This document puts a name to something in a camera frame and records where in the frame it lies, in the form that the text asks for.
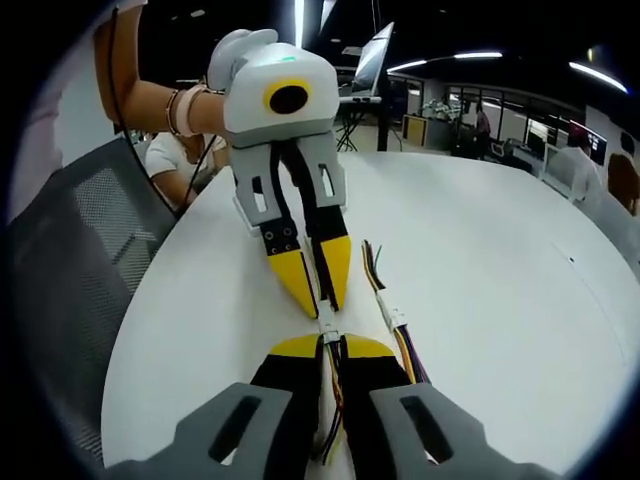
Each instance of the black ceiling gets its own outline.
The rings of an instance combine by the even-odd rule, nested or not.
[[[583,107],[592,105],[640,138],[640,69],[634,18],[611,4],[589,11],[561,2],[476,2],[408,0],[336,0],[320,31],[322,0],[305,2],[305,48],[336,66],[355,66],[358,58],[343,55],[346,46],[363,46],[390,21],[395,22],[388,66],[455,53],[500,50],[498,60],[441,60],[406,70],[423,78],[479,83],[530,91]],[[275,28],[283,41],[294,34],[294,0],[149,0],[140,26],[143,77],[173,84],[197,78],[207,68],[219,38],[236,28]],[[206,13],[190,16],[198,9]],[[569,61],[586,63],[621,81],[626,95],[574,72]]]

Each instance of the yellow wire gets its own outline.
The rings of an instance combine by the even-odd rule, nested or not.
[[[329,364],[331,365],[331,384],[333,386],[333,396],[336,400],[336,408],[342,409],[343,397],[342,397],[342,389],[340,388],[340,384],[338,383],[338,372],[334,367],[333,362],[333,354],[331,353],[331,348],[327,347],[327,353],[329,355]],[[340,418],[340,423],[338,423],[338,433],[336,437],[333,439],[333,443],[331,444],[329,450],[329,457],[327,457],[327,462],[330,464],[333,459],[333,452],[336,450],[336,445],[340,443],[342,430],[342,417]]]
[[[376,282],[373,280],[371,272],[369,271],[369,264],[367,263],[367,249],[364,246],[364,242],[362,242],[362,263],[364,264],[364,272],[367,274],[367,278],[369,279],[369,283],[371,284],[373,291],[377,292],[378,287],[376,286]]]
[[[416,376],[413,373],[413,368],[411,367],[411,361],[409,358],[409,349],[407,348],[407,344],[402,338],[402,335],[397,330],[394,330],[393,333],[396,336],[396,341],[398,342],[398,346],[400,347],[400,353],[402,354],[402,362],[404,363],[404,369],[407,371],[407,375],[409,375],[409,380],[411,383],[416,383]]]

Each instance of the gray plastic part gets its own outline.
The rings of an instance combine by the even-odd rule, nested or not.
[[[345,175],[342,165],[338,163],[336,139],[333,132],[302,137],[298,140],[298,148],[311,173],[318,207],[345,205],[347,201]],[[326,169],[331,180],[332,195],[327,195],[325,191],[322,180],[323,169]]]
[[[269,451],[291,392],[235,383],[176,427],[173,443],[145,461],[128,460],[106,470],[106,479],[258,480],[265,476]],[[243,401],[258,403],[230,465],[209,450]]]
[[[318,207],[344,206],[347,199],[345,175],[344,169],[338,163],[333,132],[300,137],[297,144],[309,168]],[[249,224],[253,227],[282,216],[273,192],[270,161],[271,144],[268,143],[231,149],[231,168],[238,181],[236,197]],[[327,195],[325,191],[322,179],[323,169],[326,169],[331,180],[333,195]],[[264,211],[258,209],[253,191],[253,179],[256,177],[260,179],[262,186]]]
[[[484,427],[427,383],[371,392],[382,421],[399,480],[558,479],[539,465],[517,464],[491,448]],[[439,465],[426,455],[421,435],[405,405],[421,403],[444,435],[452,456]]]
[[[269,143],[276,140],[291,140],[292,138],[321,135],[331,131],[333,128],[333,122],[334,117],[280,123],[277,125],[255,128],[247,132],[228,132],[227,138],[234,147],[247,148],[252,145]]]
[[[247,52],[277,41],[278,32],[275,30],[234,30],[227,34],[211,54],[207,70],[209,88],[227,90],[236,73],[246,64],[244,55]]]
[[[268,143],[249,148],[232,148],[229,160],[236,176],[236,197],[249,223],[257,227],[261,223],[282,216],[276,202],[270,172],[271,145]],[[253,192],[253,179],[258,177],[262,186],[265,210],[260,211]]]

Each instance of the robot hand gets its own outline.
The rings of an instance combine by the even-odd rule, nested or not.
[[[340,207],[346,203],[333,123],[339,106],[335,68],[286,43],[273,30],[230,33],[213,52],[209,85],[224,89],[224,120],[232,145],[236,202],[259,229],[271,267],[304,311],[318,307],[296,225],[278,178],[282,162],[300,191],[320,300],[344,304],[351,242]],[[331,191],[324,187],[328,177]],[[254,192],[262,193],[260,209]]]
[[[229,88],[236,70],[242,66],[242,55],[257,47],[262,47],[278,41],[278,33],[275,30],[235,30],[226,35],[211,55],[207,79],[209,88],[224,91]]]

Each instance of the electrical wire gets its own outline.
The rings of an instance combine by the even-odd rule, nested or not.
[[[422,362],[420,361],[420,357],[418,357],[418,353],[416,352],[415,347],[413,346],[413,340],[411,340],[411,334],[409,333],[409,329],[406,325],[398,327],[401,335],[403,335],[405,341],[407,342],[407,346],[409,347],[409,353],[413,359],[413,368],[414,371],[418,372],[417,378],[420,382],[431,383],[431,379],[427,375],[427,371],[425,370]]]
[[[326,465],[331,461],[333,452],[336,450],[337,445],[340,443],[338,436],[342,430],[342,408],[343,408],[343,396],[342,388],[338,377],[340,370],[340,346],[339,342],[330,342],[327,344],[327,354],[329,356],[329,364],[331,365],[331,384],[333,387],[333,395],[336,400],[336,409],[333,414],[333,420],[329,433],[325,439],[318,456],[322,460],[322,464]]]
[[[369,283],[371,284],[371,288],[373,288],[374,292],[376,292],[376,296],[380,290],[384,290],[385,286],[380,281],[380,277],[378,277],[378,259],[380,258],[380,252],[382,250],[382,246],[378,247],[375,256],[373,255],[373,248],[371,244],[364,240],[362,242],[362,263],[364,265],[365,274]],[[402,356],[402,363],[404,364],[404,369],[407,372],[407,376],[411,383],[431,383],[429,376],[427,375],[427,371],[425,370],[422,362],[420,361],[420,357],[418,356],[418,352],[413,345],[413,341],[411,340],[411,335],[409,334],[409,329],[406,325],[400,325],[393,329],[392,331],[394,338],[396,339],[396,343],[398,344],[398,348],[400,349],[400,354]]]
[[[108,55],[107,55],[108,56],[107,75],[109,77],[109,90],[111,92],[111,100],[113,101],[113,107],[116,111],[116,117],[118,117],[118,123],[120,124],[119,126],[122,129],[122,134],[124,135],[125,142],[127,143],[129,150],[131,150],[131,154],[136,159],[136,163],[138,164],[138,167],[144,172],[144,177],[149,182],[149,185],[153,187],[153,191],[155,192],[156,188],[153,185],[151,178],[147,174],[147,171],[145,170],[142,164],[142,160],[140,160],[140,156],[138,155],[138,152],[136,151],[133,145],[133,141],[131,140],[131,136],[129,135],[129,128],[127,127],[127,124],[124,121],[124,116],[122,115],[122,110],[120,110],[120,104],[118,103],[116,82],[115,82],[115,77],[113,75],[113,52],[115,50],[115,43],[116,43],[116,27],[118,25],[118,12],[119,12],[118,7],[115,7],[111,12],[111,29],[109,30],[109,49],[108,49]],[[171,208],[167,200],[162,195],[158,195],[158,197],[166,205],[166,207],[173,212],[173,209]]]
[[[413,366],[411,364],[411,359],[409,357],[407,345],[404,339],[402,338],[402,336],[400,335],[400,333],[398,332],[397,328],[393,330],[393,334],[396,338],[396,342],[398,343],[398,347],[400,348],[400,354],[402,355],[402,363],[404,364],[404,369],[407,372],[407,375],[409,376],[409,380],[411,380],[411,383],[416,383],[416,376],[413,371]]]

